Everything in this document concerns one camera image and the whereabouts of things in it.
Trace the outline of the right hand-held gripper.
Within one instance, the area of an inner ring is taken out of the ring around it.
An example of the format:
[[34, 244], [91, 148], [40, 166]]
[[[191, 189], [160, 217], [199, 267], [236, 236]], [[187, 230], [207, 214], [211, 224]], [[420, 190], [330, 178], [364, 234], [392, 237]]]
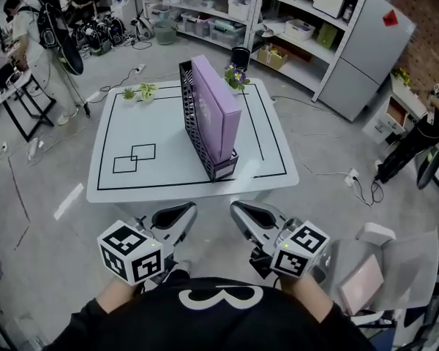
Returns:
[[[230, 215], [244, 237], [257, 244], [249, 263], [264, 279], [271, 272], [301, 278], [320, 262], [330, 241], [310, 221], [291, 218], [285, 222], [285, 215], [267, 203], [235, 200]], [[276, 237], [264, 237], [273, 228], [281, 228]]]

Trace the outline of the black mesh file holder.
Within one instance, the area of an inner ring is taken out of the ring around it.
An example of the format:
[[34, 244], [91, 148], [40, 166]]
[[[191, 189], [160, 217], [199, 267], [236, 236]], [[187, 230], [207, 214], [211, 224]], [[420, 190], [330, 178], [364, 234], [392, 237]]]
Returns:
[[190, 141], [202, 163], [203, 168], [209, 177], [210, 182], [218, 182], [231, 176], [236, 168], [239, 155], [233, 149], [230, 159], [215, 164], [210, 153], [203, 142], [202, 135], [198, 129], [198, 120], [195, 110], [195, 96], [193, 92], [192, 63], [185, 61], [179, 64], [179, 76], [181, 83], [181, 94], [184, 108], [184, 128]]

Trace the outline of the purple file box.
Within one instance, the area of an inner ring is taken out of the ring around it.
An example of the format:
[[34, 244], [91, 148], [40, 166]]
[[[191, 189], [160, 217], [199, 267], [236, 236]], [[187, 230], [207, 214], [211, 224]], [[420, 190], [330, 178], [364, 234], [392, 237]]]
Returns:
[[230, 159], [241, 118], [241, 107], [227, 83], [204, 56], [191, 58], [198, 129], [214, 163]]

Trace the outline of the person's left forearm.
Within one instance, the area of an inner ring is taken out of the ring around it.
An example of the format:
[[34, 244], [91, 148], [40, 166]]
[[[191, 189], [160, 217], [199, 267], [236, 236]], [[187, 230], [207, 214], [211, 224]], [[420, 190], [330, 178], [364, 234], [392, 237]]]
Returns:
[[96, 297], [96, 302], [106, 313], [111, 313], [130, 301], [136, 286], [130, 286], [119, 277], [114, 277]]

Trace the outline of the person's right forearm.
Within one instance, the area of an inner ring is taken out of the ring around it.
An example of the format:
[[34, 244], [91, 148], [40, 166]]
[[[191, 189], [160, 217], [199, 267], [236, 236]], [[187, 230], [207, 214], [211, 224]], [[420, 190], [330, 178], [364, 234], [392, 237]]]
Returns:
[[279, 283], [281, 290], [297, 299], [318, 322], [325, 320], [334, 305], [311, 274], [299, 279], [281, 275]]

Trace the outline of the white box appliance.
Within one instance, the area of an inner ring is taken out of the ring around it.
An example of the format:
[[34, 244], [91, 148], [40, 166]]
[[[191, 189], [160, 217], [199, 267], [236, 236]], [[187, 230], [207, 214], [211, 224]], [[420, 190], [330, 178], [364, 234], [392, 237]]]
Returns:
[[338, 18], [344, 6], [345, 0], [312, 0], [312, 6], [326, 13], [327, 15]]

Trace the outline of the person's black printed shirt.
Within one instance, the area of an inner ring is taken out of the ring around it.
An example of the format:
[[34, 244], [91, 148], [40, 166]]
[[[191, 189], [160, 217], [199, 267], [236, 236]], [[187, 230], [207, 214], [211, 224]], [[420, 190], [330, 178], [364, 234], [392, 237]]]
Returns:
[[335, 304], [318, 322], [292, 295], [174, 269], [111, 313], [89, 301], [43, 351], [375, 351]]

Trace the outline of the purple flower potted plant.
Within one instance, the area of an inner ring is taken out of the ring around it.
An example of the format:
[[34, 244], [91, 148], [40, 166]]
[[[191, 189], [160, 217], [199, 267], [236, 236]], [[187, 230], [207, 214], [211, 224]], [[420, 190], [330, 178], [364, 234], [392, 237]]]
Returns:
[[226, 66], [224, 81], [233, 95], [242, 93], [245, 90], [245, 86], [250, 84], [250, 79], [247, 78], [246, 73], [234, 63]]

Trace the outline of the white drawer desk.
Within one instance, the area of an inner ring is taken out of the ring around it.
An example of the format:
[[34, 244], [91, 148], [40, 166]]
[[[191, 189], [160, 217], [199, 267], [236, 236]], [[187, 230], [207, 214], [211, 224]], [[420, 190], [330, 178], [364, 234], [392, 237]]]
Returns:
[[427, 113], [417, 95], [399, 78], [390, 78], [369, 107], [363, 132], [381, 144], [391, 134], [403, 135]]

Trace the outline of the black waste bin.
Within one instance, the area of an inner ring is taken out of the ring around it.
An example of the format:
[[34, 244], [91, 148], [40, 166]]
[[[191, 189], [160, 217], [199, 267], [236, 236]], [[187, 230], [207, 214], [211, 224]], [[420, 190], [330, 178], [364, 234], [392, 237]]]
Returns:
[[250, 54], [247, 48], [236, 46], [231, 50], [230, 63], [237, 69], [246, 72], [249, 66]]

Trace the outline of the grey-green bucket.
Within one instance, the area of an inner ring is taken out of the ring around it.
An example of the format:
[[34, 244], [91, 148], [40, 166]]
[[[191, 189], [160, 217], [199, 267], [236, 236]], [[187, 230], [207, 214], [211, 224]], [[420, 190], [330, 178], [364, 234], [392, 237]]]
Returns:
[[178, 26], [172, 20], [160, 20], [154, 24], [154, 36], [159, 45], [172, 45], [176, 41]]

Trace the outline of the clear storage bin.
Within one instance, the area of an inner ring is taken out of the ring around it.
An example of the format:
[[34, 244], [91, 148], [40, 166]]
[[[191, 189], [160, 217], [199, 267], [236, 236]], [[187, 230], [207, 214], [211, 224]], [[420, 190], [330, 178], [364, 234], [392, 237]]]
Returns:
[[194, 34], [198, 37], [210, 36], [211, 16], [194, 11], [186, 11], [181, 14], [183, 20], [183, 32]]

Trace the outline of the grey two-door cabinet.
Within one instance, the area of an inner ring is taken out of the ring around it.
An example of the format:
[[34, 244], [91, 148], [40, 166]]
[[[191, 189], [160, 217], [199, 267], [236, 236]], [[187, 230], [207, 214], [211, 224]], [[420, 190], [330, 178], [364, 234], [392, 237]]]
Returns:
[[[386, 27], [390, 10], [398, 24]], [[348, 42], [319, 100], [349, 121], [375, 96], [402, 55], [416, 24], [386, 0], [365, 0]]]

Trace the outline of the pile of black equipment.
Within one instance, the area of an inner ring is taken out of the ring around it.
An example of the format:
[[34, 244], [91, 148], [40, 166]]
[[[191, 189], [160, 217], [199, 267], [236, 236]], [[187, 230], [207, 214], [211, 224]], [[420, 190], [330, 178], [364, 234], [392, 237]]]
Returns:
[[78, 23], [70, 36], [78, 50], [87, 46], [93, 55], [100, 56], [120, 45], [124, 41], [124, 33], [121, 20], [106, 14]]

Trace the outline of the grey office chair white frame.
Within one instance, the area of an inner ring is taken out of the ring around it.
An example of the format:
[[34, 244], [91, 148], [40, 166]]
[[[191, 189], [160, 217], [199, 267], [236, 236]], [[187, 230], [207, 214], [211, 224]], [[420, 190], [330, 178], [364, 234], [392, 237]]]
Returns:
[[[372, 254], [384, 283], [369, 305], [351, 316], [339, 286]], [[333, 241], [311, 273], [344, 313], [363, 326], [381, 319], [385, 312], [426, 306], [435, 287], [438, 259], [437, 230], [397, 238], [393, 230], [368, 222], [354, 238]]]

